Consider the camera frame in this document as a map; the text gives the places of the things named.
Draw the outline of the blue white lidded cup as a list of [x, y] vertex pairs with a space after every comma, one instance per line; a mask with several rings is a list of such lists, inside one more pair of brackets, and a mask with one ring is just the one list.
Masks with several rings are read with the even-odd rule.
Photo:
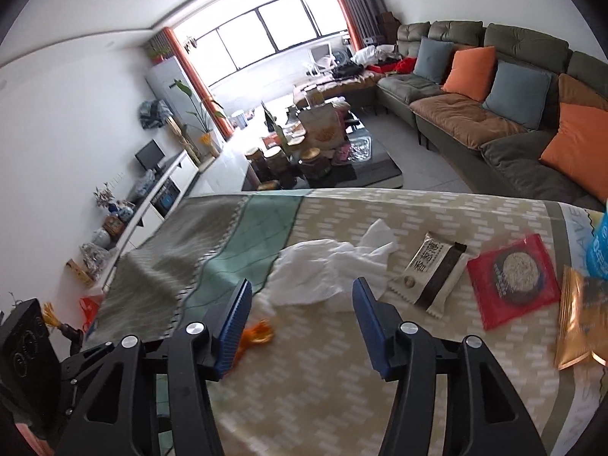
[[605, 212], [592, 232], [592, 242], [586, 250], [586, 268], [592, 277], [608, 277], [608, 213]]

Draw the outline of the green sectional sofa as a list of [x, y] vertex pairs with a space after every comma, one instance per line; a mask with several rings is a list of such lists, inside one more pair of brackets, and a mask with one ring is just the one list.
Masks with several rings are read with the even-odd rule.
[[434, 145], [475, 193], [603, 210], [607, 65], [538, 31], [481, 21], [406, 24], [414, 65], [379, 102]]

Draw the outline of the cluttered coffee table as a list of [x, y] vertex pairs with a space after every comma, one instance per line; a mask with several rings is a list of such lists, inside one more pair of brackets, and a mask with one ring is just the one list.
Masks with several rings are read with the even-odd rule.
[[401, 169], [343, 99], [296, 109], [284, 125], [262, 112], [274, 130], [241, 144], [260, 190], [403, 186]]

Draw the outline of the blue-grey cushion near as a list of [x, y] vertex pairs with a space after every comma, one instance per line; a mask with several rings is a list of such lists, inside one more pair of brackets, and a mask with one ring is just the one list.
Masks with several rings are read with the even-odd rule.
[[499, 61], [482, 107], [528, 130], [537, 130], [550, 85], [551, 75], [547, 72]]

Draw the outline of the white black snack packet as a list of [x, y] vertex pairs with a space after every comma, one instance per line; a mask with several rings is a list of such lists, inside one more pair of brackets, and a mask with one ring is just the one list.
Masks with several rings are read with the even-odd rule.
[[472, 258], [467, 245], [427, 232], [420, 248], [388, 289], [414, 307], [441, 319], [445, 303]]

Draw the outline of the orange cushion near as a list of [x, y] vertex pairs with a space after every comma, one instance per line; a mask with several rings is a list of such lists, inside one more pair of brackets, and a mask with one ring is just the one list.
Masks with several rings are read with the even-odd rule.
[[607, 112], [560, 104], [560, 126], [540, 161], [569, 177], [601, 203], [607, 201]]

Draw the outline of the blue-grey cushion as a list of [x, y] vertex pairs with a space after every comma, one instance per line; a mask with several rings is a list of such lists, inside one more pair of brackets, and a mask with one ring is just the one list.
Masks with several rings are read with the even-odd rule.
[[499, 61], [482, 107], [528, 130], [537, 130], [550, 85], [551, 75], [547, 72]]
[[420, 42], [413, 74], [441, 84], [452, 54], [452, 42], [424, 37]]

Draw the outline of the blue-grey cushion far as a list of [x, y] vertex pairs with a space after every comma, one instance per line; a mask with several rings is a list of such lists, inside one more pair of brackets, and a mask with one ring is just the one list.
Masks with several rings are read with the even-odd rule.
[[424, 37], [420, 42], [413, 74], [441, 84], [452, 54], [452, 42]]

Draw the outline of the patterned tablecloth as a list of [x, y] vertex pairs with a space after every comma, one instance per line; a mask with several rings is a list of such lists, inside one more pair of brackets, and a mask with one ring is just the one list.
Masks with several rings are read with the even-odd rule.
[[420, 331], [455, 342], [481, 338], [548, 454], [602, 455], [607, 372], [591, 361], [556, 369], [556, 304], [487, 329], [467, 274], [441, 316], [415, 306], [400, 285], [427, 233], [476, 255], [533, 237], [550, 260], [543, 282], [560, 280], [566, 268], [584, 268], [601, 218], [567, 203], [417, 190], [197, 196], [120, 259], [85, 342], [169, 337], [247, 280], [250, 317], [267, 319], [274, 337], [210, 389], [227, 452], [374, 455], [395, 388], [372, 363], [389, 366], [408, 337], [398, 324], [384, 333], [359, 326], [352, 285], [364, 278]]

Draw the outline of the white TV cabinet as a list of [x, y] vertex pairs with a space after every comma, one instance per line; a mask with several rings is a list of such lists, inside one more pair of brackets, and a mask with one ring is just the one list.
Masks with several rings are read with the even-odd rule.
[[116, 274], [114, 269], [120, 257], [141, 246], [158, 230], [177, 208], [198, 174], [198, 167], [185, 150], [167, 161], [110, 251], [111, 259], [97, 281], [103, 290], [108, 289]]

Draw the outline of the small black monitor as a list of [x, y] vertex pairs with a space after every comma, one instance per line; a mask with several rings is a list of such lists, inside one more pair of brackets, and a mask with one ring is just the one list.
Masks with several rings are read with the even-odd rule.
[[160, 173], [160, 162], [165, 158], [165, 152], [155, 140], [151, 140], [136, 152], [135, 158], [145, 171]]

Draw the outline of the gold foil snack bag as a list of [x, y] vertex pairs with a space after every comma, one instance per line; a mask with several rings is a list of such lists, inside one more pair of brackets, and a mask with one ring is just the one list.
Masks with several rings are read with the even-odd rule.
[[588, 359], [607, 366], [607, 281], [565, 266], [560, 297], [554, 366]]

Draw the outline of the brown seat blanket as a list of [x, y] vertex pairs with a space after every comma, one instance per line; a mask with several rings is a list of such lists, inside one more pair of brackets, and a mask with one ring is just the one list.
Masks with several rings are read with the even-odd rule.
[[419, 99], [410, 104], [410, 109], [420, 119], [471, 150], [526, 131], [518, 123], [497, 116], [480, 103], [459, 94]]

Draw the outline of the white tissue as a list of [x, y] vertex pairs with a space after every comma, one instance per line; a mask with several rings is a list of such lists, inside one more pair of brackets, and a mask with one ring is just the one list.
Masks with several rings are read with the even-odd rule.
[[388, 288], [388, 259], [398, 250], [393, 231], [374, 221], [359, 244], [332, 239], [297, 243], [281, 250], [263, 288], [274, 307], [324, 305], [351, 312], [352, 284], [364, 278], [379, 299]]

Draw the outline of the white standing air conditioner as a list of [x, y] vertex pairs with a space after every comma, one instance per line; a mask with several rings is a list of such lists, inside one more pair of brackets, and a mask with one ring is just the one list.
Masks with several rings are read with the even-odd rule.
[[[197, 99], [202, 102], [190, 80], [185, 75], [184, 68], [181, 67], [181, 64], [179, 64], [175, 57], [159, 62], [159, 64], [152, 66], [145, 74], [145, 80], [155, 93], [155, 97], [163, 100], [171, 109], [175, 121], [181, 127], [182, 133], [184, 133], [184, 137], [196, 147], [203, 158], [206, 158], [207, 155], [211, 154], [201, 144], [199, 138], [200, 132], [193, 128], [196, 120], [187, 113], [191, 108], [191, 103], [188, 101], [188, 97], [184, 96], [181, 91], [178, 91], [176, 87], [171, 87], [174, 79], [182, 80], [195, 92]], [[213, 126], [213, 134], [217, 144], [220, 145], [220, 152], [222, 152], [223, 137], [215, 124]]]

